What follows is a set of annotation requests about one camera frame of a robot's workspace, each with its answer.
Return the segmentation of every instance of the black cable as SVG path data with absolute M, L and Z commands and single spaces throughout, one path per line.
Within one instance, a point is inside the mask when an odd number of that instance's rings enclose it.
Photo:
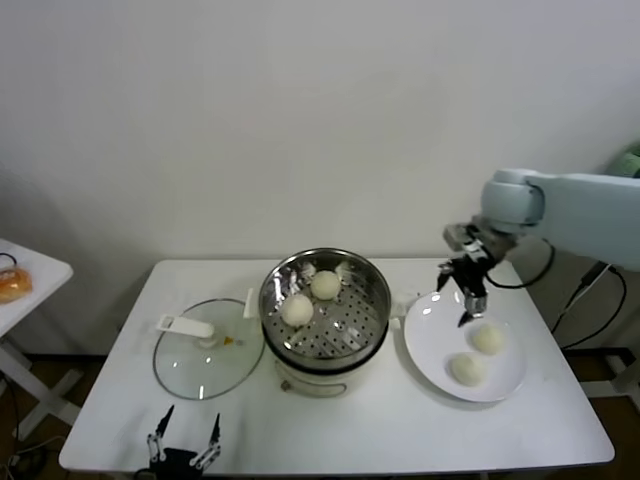
M 580 292 L 582 292 L 585 288 L 590 287 L 593 282 L 596 282 L 600 278 L 602 273 L 608 268 L 609 268 L 608 263 L 596 262 L 587 271 L 587 273 L 585 273 L 582 276 L 582 278 L 580 279 L 580 285 L 578 285 L 578 287 L 571 294 L 571 298 L 569 298 L 569 301 L 566 303 L 566 305 L 562 309 L 562 312 L 560 313 L 560 315 L 558 316 L 558 319 L 556 320 L 556 324 L 551 329 L 551 333 L 556 333 L 556 330 L 558 330 L 558 327 L 560 327 L 560 324 L 566 318 L 567 313 L 569 313 L 567 309 L 571 306 L 571 304 L 573 303 L 575 298 L 578 296 L 578 294 L 580 294 Z
M 624 305 L 624 302 L 627 299 L 627 282 L 624 280 L 624 277 L 620 274 L 620 272 L 618 272 L 618 270 L 616 270 L 615 268 L 609 267 L 609 271 L 613 273 L 616 277 L 618 277 L 618 279 L 620 280 L 620 284 L 622 285 L 622 296 L 620 297 L 620 302 L 618 303 L 618 307 L 616 308 L 615 312 L 613 312 L 613 315 L 609 317 L 609 320 L 607 320 L 602 327 L 600 327 L 598 330 L 596 330 L 592 334 L 587 335 L 586 337 L 581 338 L 580 340 L 577 340 L 573 343 L 570 343 L 569 345 L 562 347 L 562 350 L 566 350 L 568 348 L 575 347 L 576 345 L 580 345 L 581 343 L 584 343 L 587 340 L 591 340 L 593 337 L 601 334 L 604 330 L 606 330 L 606 328 L 609 325 L 613 323 L 613 321 L 616 319 L 616 317 L 620 313 L 620 310 L 622 310 L 622 306 Z
M 585 287 L 580 284 L 580 286 L 578 286 L 578 288 L 576 288 L 573 293 L 571 294 L 571 297 L 569 298 L 569 301 L 565 304 L 564 308 L 562 309 L 562 313 L 558 316 L 558 319 L 556 320 L 556 324 L 553 326 L 553 328 L 551 329 L 551 333 L 554 334 L 556 333 L 556 330 L 558 330 L 558 327 L 560 326 L 560 324 L 562 323 L 562 320 L 565 319 L 567 313 L 569 313 L 567 311 L 567 308 L 569 308 L 569 305 L 571 305 L 571 302 L 573 302 L 575 300 L 575 298 L 578 296 L 578 294 L 584 289 Z
M 502 283 L 498 283 L 489 276 L 489 273 L 487 273 L 485 277 L 491 285 L 498 288 L 506 288 L 507 290 L 518 290 L 520 288 L 530 287 L 531 285 L 534 285 L 538 283 L 540 280 L 542 280 L 542 278 L 547 273 L 549 273 L 549 270 L 551 270 L 551 267 L 553 266 L 553 262 L 556 259 L 556 249 L 552 245 L 549 245 L 549 248 L 551 248 L 551 251 L 549 252 L 549 260 L 547 260 L 547 264 L 544 266 L 544 268 L 540 271 L 538 275 L 533 277 L 531 280 L 521 283 L 520 285 L 504 285 Z

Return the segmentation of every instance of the green object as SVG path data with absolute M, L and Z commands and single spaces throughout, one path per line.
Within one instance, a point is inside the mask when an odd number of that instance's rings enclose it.
M 640 178 L 640 144 L 634 145 L 611 162 L 606 173 L 617 177 Z

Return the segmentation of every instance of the bread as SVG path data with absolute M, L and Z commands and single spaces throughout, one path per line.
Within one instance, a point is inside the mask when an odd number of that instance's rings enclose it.
M 13 302 L 32 290 L 31 275 L 26 270 L 18 267 L 0 270 L 0 304 Z

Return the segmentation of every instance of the perforated steamer tray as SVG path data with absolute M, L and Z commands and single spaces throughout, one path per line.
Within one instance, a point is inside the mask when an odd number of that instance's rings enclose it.
M 342 287 L 334 300 L 310 291 L 310 271 L 338 269 Z M 314 313 L 306 326 L 294 328 L 281 318 L 285 298 L 305 294 Z M 370 359 L 387 332 L 391 295 L 386 280 L 368 260 L 344 250 L 320 248 L 300 252 L 276 266 L 258 299 L 265 339 L 275 355 L 298 370 L 333 375 Z

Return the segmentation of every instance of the table leg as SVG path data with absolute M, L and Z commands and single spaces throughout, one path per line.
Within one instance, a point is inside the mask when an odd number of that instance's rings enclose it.
M 611 381 L 580 382 L 584 393 L 589 398 L 628 397 L 640 411 L 640 360 L 629 367 L 617 356 L 608 356 L 606 361 L 616 373 Z
M 4 345 L 0 345 L 0 370 L 40 402 L 25 420 L 20 423 L 19 440 L 24 440 L 28 437 L 47 414 L 55 415 L 66 424 L 73 425 L 73 422 L 80 413 L 80 408 L 61 398 L 61 395 L 69 391 L 80 377 L 82 377 L 82 372 L 77 370 L 67 372 L 64 378 L 50 390 L 25 368 L 19 360 L 11 355 Z
M 24 368 L 31 368 L 31 362 L 29 361 L 29 359 L 22 355 L 22 353 L 20 353 L 20 351 L 15 348 L 11 344 L 11 342 L 7 341 L 6 338 L 0 339 L 0 346 L 2 346 L 7 352 L 9 352 L 13 356 L 13 358 L 18 360 L 24 366 Z M 7 382 L 5 382 L 4 380 L 0 381 L 0 397 L 2 396 L 6 388 Z

